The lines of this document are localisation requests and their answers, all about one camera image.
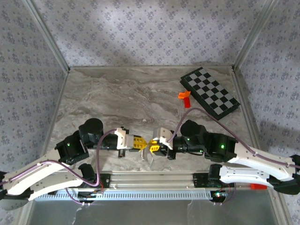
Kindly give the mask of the black and grey chessboard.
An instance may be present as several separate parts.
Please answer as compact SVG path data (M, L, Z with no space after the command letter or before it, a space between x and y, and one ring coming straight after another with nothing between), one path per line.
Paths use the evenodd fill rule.
M203 67L182 76L180 83L186 90L191 91L191 96L217 120L240 106L235 97Z

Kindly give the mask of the small circuit board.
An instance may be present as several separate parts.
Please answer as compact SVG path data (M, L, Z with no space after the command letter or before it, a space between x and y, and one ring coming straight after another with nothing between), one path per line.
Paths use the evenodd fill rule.
M79 192L77 194L77 198L79 199L88 199L88 198L96 198L98 196L101 196L103 194L103 191L96 190L92 192Z
M226 191L211 191L212 202L222 203L225 201L226 197L229 195Z

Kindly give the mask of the grey metal sheet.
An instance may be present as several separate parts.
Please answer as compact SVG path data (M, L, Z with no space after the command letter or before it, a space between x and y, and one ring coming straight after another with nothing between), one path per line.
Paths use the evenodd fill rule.
M229 203L205 200L36 202L26 225L279 225L265 195L239 194Z

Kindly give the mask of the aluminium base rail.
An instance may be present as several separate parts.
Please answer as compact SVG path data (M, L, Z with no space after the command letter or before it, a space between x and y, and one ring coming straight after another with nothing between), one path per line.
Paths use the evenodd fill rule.
M203 172L111 172L110 189L163 189L163 188L195 188L193 173ZM217 175L215 172L207 172L211 178L218 178L223 183L241 184L250 186L251 183L266 185L273 188L267 179L269 175L263 171L250 168L224 169Z

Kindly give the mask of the aluminium side rail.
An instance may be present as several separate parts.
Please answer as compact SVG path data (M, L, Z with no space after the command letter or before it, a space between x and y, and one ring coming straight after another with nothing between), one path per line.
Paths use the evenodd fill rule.
M244 91L238 80L238 76L236 75L233 67L229 66L228 70L232 76L233 84L236 88L236 93L241 103L241 111L243 113L245 123L249 132L251 146L260 149L261 145L258 138L258 128L257 125L252 121L253 113L251 107L248 105L248 98L244 94ZM293 225L293 221L288 211L284 196L273 189L268 189L268 193L278 224Z
M59 111L60 104L61 104L61 99L62 99L62 96L63 96L63 93L64 93L64 89L65 89L65 86L66 86L66 82L67 82L69 73L70 73L70 70L68 70L68 71L65 73L65 77L64 77L64 80L63 80L63 82L62 82L62 86L61 86L61 89L60 89L60 93L59 93L59 95L58 95L58 99L57 99L57 102L56 102L56 105L55 105L55 109L54 109L54 113L53 113L53 116L52 116L52 119L51 119L51 123L50 123L49 129L48 129L47 134L46 134L46 137L45 137L45 142L44 142L44 144L43 144L41 154L40 154L40 156L39 156L40 158L41 158L41 157L46 153L46 151L47 151L47 148L48 148L48 145L49 145L51 136L52 136L52 132L53 132L53 129L54 129L54 125L55 125L55 122L56 122L56 119L57 119L58 111Z

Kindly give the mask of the aluminium back rail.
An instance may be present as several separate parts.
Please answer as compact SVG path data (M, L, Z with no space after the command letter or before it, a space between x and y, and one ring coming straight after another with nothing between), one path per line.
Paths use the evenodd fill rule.
M160 66L73 66L69 70L75 69L159 69L159 68L232 68L233 65L221 64L221 65L160 65Z

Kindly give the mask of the aluminium frame post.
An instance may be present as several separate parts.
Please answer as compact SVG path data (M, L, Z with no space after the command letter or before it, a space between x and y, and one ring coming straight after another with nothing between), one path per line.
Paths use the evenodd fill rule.
M248 56L251 48L255 44L257 38L259 37L261 31L263 30L265 24L269 20L271 13L279 3L279 0L265 0L262 8L260 9L255 22L252 28L249 31L249 34L243 44L239 54L237 55L232 69L234 72L241 69L243 62L245 61L246 57Z
M65 72L69 73L70 67L68 66L66 60L64 59L62 52L60 51L59 47L57 46L57 44L54 40L54 37L52 36L49 28L47 27L46 22L44 21L41 13L39 12L36 4L34 3L33 0L21 0L21 1L24 4L24 6L27 8L31 18L37 25L40 33L42 34L48 47L54 54L59 65Z

